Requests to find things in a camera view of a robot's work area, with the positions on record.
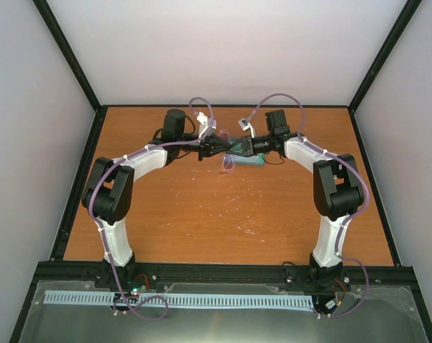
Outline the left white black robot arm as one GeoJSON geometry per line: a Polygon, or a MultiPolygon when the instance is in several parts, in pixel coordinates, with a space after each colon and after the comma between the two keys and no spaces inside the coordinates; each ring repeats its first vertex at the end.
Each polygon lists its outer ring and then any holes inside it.
{"type": "Polygon", "coordinates": [[[238,143],[215,134],[216,121],[196,113],[200,126],[191,123],[193,132],[185,132],[191,118],[180,109],[167,111],[164,124],[152,141],[140,150],[117,159],[98,158],[82,195],[100,233],[104,258],[114,266],[110,277],[119,287],[129,287],[136,279],[136,270],[128,263],[133,251],[127,238],[125,217],[132,201],[133,184],[139,178],[176,160],[181,151],[195,152],[198,159],[232,152],[238,143]]]}

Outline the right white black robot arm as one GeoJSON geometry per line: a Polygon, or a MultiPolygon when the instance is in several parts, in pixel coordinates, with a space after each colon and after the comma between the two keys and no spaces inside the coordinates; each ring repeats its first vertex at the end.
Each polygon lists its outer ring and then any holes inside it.
{"type": "Polygon", "coordinates": [[[366,208],[368,187],[351,154],[336,155],[312,143],[301,130],[292,132],[283,110],[265,114],[267,134],[257,136],[251,118],[239,125],[249,135],[238,144],[243,157],[275,151],[306,168],[313,176],[313,201],[320,214],[318,240],[310,254],[308,282],[328,287],[343,270],[342,249],[353,217],[366,208]]]}

